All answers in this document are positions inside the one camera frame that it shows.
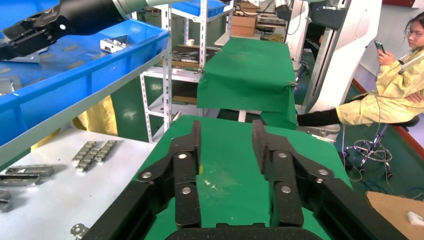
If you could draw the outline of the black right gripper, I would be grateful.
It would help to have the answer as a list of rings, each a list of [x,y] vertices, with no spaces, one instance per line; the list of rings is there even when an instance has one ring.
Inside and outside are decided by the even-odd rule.
[[[75,29],[61,12],[61,5],[42,10],[2,30],[5,42],[0,44],[0,60],[25,57],[74,35]]]

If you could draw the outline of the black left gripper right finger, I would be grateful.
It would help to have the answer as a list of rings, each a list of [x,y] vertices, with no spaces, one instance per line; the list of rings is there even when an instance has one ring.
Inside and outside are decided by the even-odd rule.
[[[333,240],[403,240],[405,235],[324,165],[301,155],[285,136],[252,122],[252,147],[269,183],[270,226],[317,239],[304,229],[308,209]]]

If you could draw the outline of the bystander bare hand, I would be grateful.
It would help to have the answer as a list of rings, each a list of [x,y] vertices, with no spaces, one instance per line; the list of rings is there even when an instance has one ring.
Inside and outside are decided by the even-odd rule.
[[[415,92],[406,97],[406,99],[412,103],[421,103],[424,101],[424,97],[420,92]]]
[[[396,61],[396,58],[391,52],[383,52],[381,49],[379,49],[377,51],[377,60],[381,66],[389,66]]]

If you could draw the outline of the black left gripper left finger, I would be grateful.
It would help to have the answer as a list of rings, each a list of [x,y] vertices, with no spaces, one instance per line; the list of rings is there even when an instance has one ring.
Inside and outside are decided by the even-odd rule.
[[[143,170],[100,216],[84,240],[143,240],[171,199],[175,200],[177,230],[168,240],[182,240],[181,230],[202,226],[199,193],[201,123],[175,137],[165,157]]]

